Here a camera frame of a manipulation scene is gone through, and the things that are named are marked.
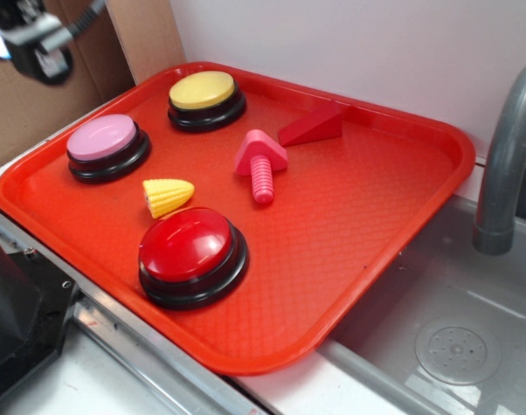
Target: tray rim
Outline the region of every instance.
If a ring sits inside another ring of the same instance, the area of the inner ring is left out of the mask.
[[[208,344],[205,343],[192,344],[191,342],[185,341],[184,338],[180,338],[181,336],[179,336],[178,339],[171,339],[168,333],[162,331],[160,328],[152,326],[157,331],[162,332],[162,334],[169,338],[172,342],[175,342],[178,346],[183,348],[187,353],[192,354],[195,359],[199,360],[202,364],[215,370],[216,372],[232,375],[263,374],[279,367],[283,367],[286,364],[292,363],[316,349],[318,344],[324,340],[325,336],[337,324],[342,316],[349,311],[350,307],[359,299],[359,297],[364,294],[370,285],[380,277],[380,273],[393,261],[395,254],[397,254],[399,251],[399,249],[394,248],[393,245],[406,246],[411,241],[411,239],[413,239],[413,237],[422,229],[422,227],[425,226],[427,222],[435,215],[435,213],[443,206],[449,197],[451,197],[459,184],[472,172],[472,169],[475,165],[475,150],[470,139],[462,131],[441,121],[390,109],[376,104],[370,104],[358,99],[346,98],[334,93],[322,92],[306,86],[296,85],[283,80],[276,80],[265,75],[251,73],[213,62],[199,61],[171,67],[162,71],[161,73],[154,75],[138,86],[133,87],[128,92],[120,95],[116,99],[88,114],[79,120],[79,122],[75,122],[74,124],[68,126],[68,128],[59,131],[55,137],[47,141],[44,145],[31,151],[28,155],[24,156],[16,163],[11,165],[0,177],[0,208],[13,220],[25,227],[30,233],[35,235],[40,241],[45,243],[44,239],[52,239],[53,237],[56,237],[54,232],[50,231],[45,225],[42,225],[36,222],[33,218],[29,217],[25,211],[15,205],[10,197],[8,197],[8,195],[10,195],[12,192],[12,186],[17,186],[19,184],[15,182],[11,183],[10,177],[12,175],[18,174],[21,172],[21,170],[26,170],[29,161],[32,158],[35,158],[39,152],[42,152],[44,156],[51,154],[57,154],[57,156],[60,156],[60,147],[63,135],[74,131],[92,118],[98,117],[106,112],[110,112],[114,106],[120,104],[123,101],[127,101],[136,93],[149,93],[150,88],[155,87],[160,79],[168,77],[170,73],[175,73],[177,70],[182,70],[184,73],[189,74],[208,69],[224,70],[231,73],[242,73],[242,75],[245,76],[246,81],[272,82],[273,85],[279,89],[295,91],[296,93],[301,93],[302,95],[311,99],[334,99],[342,107],[343,112],[364,111],[365,114],[368,115],[374,113],[380,114],[382,117],[388,117],[393,122],[401,121],[405,124],[407,121],[410,121],[415,128],[427,128],[428,130],[436,130],[444,135],[447,135],[452,140],[450,144],[455,145],[460,152],[459,163],[454,163],[453,171],[449,178],[443,182],[442,186],[436,190],[432,197],[427,200],[427,202],[419,209],[419,211],[415,212],[412,219],[407,222],[402,229],[400,229],[392,241],[382,249],[383,252],[379,256],[380,260],[375,259],[372,264],[369,265],[367,270],[359,274],[360,278],[357,284],[360,285],[362,281],[364,281],[365,288],[361,289],[361,287],[358,287],[356,290],[352,290],[351,285],[354,284],[352,283],[350,285],[350,290],[347,290],[343,293],[343,301],[332,304],[331,307],[313,324],[311,329],[308,330],[305,335],[297,342],[292,343],[288,348],[285,348],[278,353],[268,354],[263,357],[259,356],[256,359],[234,358],[221,353],[216,353],[210,348]],[[377,126],[370,126],[369,128],[376,128],[380,131],[395,134],[392,131],[380,129]],[[426,217],[424,220],[422,219],[423,212],[427,212],[424,215]],[[395,244],[394,242],[398,239],[403,239],[403,243]],[[52,245],[58,244],[52,242],[51,244],[46,243],[45,245],[50,247],[50,249],[54,249]],[[67,259],[69,253],[71,253],[69,249],[70,247],[66,248],[65,246],[59,246],[58,249],[54,250],[58,253],[58,255],[69,262],[71,266],[76,266]],[[89,279],[91,279],[93,283],[97,284],[95,279],[90,277]],[[330,319],[328,318],[329,315],[333,315],[336,318]],[[190,334],[187,332],[187,330],[177,323],[175,324],[174,330],[182,332],[182,337],[190,337]]]

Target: red tray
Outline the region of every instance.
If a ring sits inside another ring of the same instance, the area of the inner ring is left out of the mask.
[[[230,73],[246,113],[218,131],[185,133],[167,118],[168,91],[202,70]],[[275,200],[258,206],[250,177],[234,173],[247,131],[277,138],[292,121],[336,100],[343,135],[288,147]],[[152,142],[148,161],[107,184],[75,181],[70,134],[87,120],[131,116]],[[222,374],[269,372],[314,350],[398,252],[471,173],[475,152],[457,129],[214,63],[174,67],[62,132],[0,179],[0,208],[94,283],[202,364]],[[246,236],[240,286],[194,311],[162,310],[138,280],[138,245],[154,224],[142,181],[195,184],[187,206],[213,208]]]

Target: toy sink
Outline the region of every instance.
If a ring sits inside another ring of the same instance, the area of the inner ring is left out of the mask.
[[[475,210],[454,196],[321,349],[409,413],[526,414],[526,222],[490,257]]]

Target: toy corn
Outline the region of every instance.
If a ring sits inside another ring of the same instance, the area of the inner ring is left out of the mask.
[[[153,219],[181,207],[194,194],[194,185],[178,179],[154,179],[143,182],[145,200]]]

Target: white wall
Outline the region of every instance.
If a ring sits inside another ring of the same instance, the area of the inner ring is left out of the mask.
[[[486,156],[526,65],[526,0],[170,0],[188,61],[445,121]]]

